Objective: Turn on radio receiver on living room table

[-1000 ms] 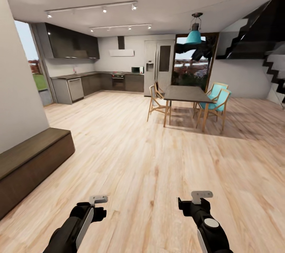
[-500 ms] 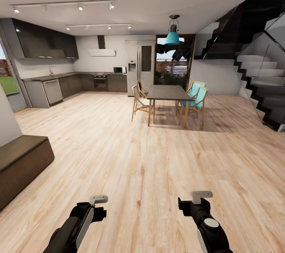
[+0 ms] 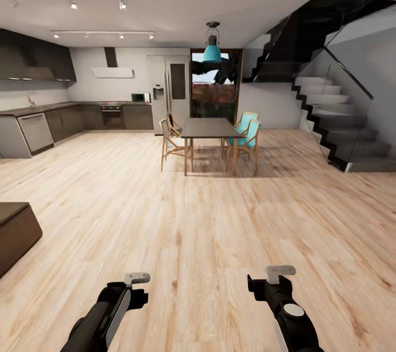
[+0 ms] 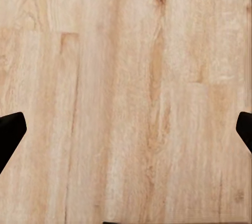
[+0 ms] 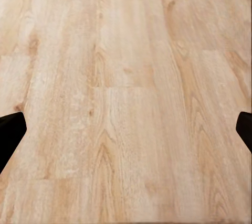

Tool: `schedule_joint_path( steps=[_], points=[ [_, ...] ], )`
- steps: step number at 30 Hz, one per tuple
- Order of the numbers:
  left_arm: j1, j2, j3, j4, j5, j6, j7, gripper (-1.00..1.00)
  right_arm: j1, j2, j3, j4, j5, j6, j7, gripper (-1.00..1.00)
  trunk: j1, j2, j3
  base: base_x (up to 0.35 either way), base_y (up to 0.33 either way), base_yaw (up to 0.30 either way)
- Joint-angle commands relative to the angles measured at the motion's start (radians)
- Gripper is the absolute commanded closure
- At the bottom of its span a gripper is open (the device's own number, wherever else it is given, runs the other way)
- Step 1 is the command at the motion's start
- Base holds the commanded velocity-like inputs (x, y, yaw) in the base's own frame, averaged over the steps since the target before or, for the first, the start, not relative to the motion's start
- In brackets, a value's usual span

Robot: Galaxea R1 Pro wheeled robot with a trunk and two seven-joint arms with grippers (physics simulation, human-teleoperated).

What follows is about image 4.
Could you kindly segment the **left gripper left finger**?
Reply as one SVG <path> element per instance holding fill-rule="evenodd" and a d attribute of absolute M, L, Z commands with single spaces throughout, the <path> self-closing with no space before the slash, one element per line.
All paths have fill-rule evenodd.
<path fill-rule="evenodd" d="M 27 132 L 22 112 L 0 118 L 0 174 Z"/>

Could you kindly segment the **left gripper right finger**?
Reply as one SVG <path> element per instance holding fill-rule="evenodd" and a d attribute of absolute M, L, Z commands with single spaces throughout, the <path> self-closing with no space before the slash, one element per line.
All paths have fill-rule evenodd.
<path fill-rule="evenodd" d="M 243 139 L 244 143 L 247 145 L 248 149 L 252 153 L 252 114 L 247 112 L 240 112 L 236 131 L 238 135 Z"/>

